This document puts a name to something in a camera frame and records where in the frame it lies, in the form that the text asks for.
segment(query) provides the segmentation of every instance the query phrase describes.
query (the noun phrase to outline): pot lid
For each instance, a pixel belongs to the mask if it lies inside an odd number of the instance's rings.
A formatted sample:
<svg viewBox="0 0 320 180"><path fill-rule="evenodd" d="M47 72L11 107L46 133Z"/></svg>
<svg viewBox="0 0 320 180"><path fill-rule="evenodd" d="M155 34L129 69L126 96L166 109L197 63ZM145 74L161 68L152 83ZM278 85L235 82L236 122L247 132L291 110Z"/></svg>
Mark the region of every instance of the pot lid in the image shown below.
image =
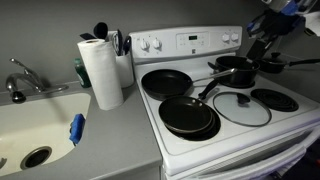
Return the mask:
<svg viewBox="0 0 320 180"><path fill-rule="evenodd" d="M243 126L268 124L271 112L259 100L237 92L223 92L213 99L216 111L227 120Z"/></svg>

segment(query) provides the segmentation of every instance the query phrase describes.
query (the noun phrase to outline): countertop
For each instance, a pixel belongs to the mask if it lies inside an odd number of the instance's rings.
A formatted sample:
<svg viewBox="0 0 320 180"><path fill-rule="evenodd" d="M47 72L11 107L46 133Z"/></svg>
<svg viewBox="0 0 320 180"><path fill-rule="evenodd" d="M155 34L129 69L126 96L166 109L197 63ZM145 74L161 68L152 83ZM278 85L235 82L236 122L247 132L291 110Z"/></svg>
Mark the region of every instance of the countertop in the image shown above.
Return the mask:
<svg viewBox="0 0 320 180"><path fill-rule="evenodd" d="M99 109L92 88L82 89L79 83L70 87L63 94L84 92L91 95L80 143L57 161L2 176L1 180L118 179L162 165L161 153L136 83L122 89L124 103L109 111Z"/></svg>

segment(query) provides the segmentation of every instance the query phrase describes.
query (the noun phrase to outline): stove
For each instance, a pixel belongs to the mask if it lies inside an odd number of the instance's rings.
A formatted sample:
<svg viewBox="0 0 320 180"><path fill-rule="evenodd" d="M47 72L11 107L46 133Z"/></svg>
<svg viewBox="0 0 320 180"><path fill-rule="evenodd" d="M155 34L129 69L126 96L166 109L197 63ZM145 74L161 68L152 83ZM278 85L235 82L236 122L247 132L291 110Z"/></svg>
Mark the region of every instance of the stove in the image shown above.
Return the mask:
<svg viewBox="0 0 320 180"><path fill-rule="evenodd" d="M212 75L213 70L207 62L214 64L220 56L235 55L234 51L241 45L241 35L242 29L237 26L130 33L136 80L163 156L163 172L168 179L186 177L213 166L222 167L223 162L230 163L233 158L267 143L320 124L320 106L317 102L257 75L255 83L249 87L239 89L218 84L207 95L204 102L215 112L219 121L202 136L188 139L166 128L158 112L162 101L150 97L143 90L142 77L159 69L181 71L193 80ZM186 96L197 98L210 81L195 82ZM258 100L261 97L266 99L261 102L270 108L270 122L262 127L248 127L227 120L217 113L213 105L214 97L222 92L238 92ZM292 109L279 105L282 101L286 104L288 99Z"/></svg>

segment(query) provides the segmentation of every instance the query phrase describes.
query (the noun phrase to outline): white sink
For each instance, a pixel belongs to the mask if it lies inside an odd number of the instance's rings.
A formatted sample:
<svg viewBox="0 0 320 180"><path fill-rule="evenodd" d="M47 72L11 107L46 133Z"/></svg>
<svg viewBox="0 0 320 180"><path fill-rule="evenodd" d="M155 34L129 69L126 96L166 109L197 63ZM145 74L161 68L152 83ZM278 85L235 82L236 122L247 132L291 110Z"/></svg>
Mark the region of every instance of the white sink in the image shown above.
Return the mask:
<svg viewBox="0 0 320 180"><path fill-rule="evenodd" d="M0 176L21 171L21 162L39 147L50 147L47 164L74 149L69 140L76 114L87 116L90 95L77 93L0 106Z"/></svg>

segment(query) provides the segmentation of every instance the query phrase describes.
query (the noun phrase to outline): oven door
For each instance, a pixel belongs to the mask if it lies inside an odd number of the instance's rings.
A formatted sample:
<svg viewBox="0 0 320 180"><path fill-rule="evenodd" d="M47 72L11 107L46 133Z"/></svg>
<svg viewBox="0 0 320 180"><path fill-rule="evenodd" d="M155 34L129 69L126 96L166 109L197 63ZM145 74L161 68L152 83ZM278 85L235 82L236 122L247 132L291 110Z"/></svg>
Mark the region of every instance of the oven door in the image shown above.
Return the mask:
<svg viewBox="0 0 320 180"><path fill-rule="evenodd" d="M291 148L274 155L268 159L262 160L258 163L247 165L238 169L232 169L220 173L212 173L205 175L191 176L186 179L201 179L201 180L247 180L247 179L263 179L275 171L286 172L294 164L296 164L306 153L306 149L312 145L320 136L320 127L313 129L313 131L301 141Z"/></svg>

